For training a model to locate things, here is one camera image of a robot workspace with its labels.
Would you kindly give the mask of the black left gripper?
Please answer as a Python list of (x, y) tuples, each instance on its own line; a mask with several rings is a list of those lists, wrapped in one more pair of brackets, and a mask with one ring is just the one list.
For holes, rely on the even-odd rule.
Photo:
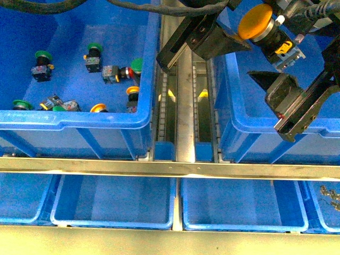
[(169, 72), (186, 47), (204, 60), (252, 49), (236, 33), (218, 25), (217, 17), (217, 14), (208, 14), (184, 18), (157, 55), (161, 69)]

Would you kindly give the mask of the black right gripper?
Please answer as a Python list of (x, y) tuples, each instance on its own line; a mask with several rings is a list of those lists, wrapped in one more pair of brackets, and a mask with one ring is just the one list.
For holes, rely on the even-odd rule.
[(295, 142), (316, 119), (323, 103), (339, 92), (339, 36), (322, 51), (324, 69), (306, 90), (295, 76), (270, 71), (249, 71), (249, 77), (265, 91), (265, 102), (280, 119), (274, 126), (280, 137)]

